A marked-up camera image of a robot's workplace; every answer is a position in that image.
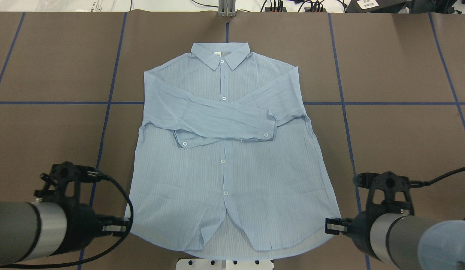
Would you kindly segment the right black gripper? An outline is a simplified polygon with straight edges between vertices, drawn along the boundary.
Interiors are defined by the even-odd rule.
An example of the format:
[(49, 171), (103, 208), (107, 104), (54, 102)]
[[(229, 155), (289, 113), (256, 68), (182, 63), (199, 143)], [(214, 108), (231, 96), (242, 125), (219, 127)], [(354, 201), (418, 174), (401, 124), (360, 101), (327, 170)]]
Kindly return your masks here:
[(325, 233), (347, 235), (359, 251), (376, 259), (390, 259), (387, 239), (390, 221), (384, 210), (366, 210), (353, 218), (325, 219)]

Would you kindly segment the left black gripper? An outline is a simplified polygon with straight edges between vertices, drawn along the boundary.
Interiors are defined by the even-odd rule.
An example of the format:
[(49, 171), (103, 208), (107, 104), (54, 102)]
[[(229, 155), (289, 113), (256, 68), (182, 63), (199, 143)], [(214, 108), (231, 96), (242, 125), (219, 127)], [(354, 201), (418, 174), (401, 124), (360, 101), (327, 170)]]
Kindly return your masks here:
[(66, 214), (66, 234), (60, 253), (78, 251), (88, 246), (96, 237), (123, 237), (130, 225), (127, 217), (96, 214), (87, 204), (61, 204)]

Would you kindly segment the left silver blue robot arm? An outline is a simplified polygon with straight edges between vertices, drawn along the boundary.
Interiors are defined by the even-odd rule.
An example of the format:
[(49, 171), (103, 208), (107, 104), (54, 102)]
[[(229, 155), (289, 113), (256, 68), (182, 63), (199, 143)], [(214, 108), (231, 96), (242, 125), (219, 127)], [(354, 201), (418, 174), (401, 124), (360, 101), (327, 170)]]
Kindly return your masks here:
[(96, 214), (87, 204), (57, 202), (0, 202), (0, 268), (64, 268), (96, 260), (97, 256), (69, 263), (22, 265), (22, 261), (75, 252), (95, 238), (128, 236), (133, 216), (121, 218)]

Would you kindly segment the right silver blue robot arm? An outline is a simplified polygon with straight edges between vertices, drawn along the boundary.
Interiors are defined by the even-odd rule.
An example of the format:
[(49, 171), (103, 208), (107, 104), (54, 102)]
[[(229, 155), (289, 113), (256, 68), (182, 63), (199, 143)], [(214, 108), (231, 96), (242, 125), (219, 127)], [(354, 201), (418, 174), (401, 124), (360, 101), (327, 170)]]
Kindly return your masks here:
[(439, 221), (386, 213), (326, 218), (326, 234), (352, 239), (371, 258), (400, 270), (465, 270), (465, 218)]

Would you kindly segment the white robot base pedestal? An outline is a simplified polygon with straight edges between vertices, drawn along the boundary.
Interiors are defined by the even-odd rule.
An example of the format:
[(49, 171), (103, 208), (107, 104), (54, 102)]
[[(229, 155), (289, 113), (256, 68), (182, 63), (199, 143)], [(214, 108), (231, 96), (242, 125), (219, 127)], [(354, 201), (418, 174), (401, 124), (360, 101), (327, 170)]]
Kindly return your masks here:
[(180, 259), (176, 270), (274, 270), (273, 260)]

